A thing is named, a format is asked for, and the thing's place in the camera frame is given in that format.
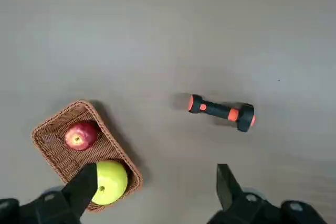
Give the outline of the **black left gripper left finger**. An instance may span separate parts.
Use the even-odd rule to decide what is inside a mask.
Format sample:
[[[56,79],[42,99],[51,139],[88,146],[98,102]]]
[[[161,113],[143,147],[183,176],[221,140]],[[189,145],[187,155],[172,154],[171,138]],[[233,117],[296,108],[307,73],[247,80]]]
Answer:
[[[80,223],[97,189],[97,165],[88,164],[61,190],[51,190],[28,204],[1,199],[1,223]]]

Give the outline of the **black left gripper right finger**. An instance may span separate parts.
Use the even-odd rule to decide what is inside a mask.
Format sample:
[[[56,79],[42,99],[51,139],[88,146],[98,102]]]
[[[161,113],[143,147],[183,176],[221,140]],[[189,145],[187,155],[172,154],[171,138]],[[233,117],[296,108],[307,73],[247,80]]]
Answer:
[[[208,223],[326,223],[303,201],[286,200],[276,207],[256,193],[243,191],[227,164],[217,165],[216,192],[222,210]]]

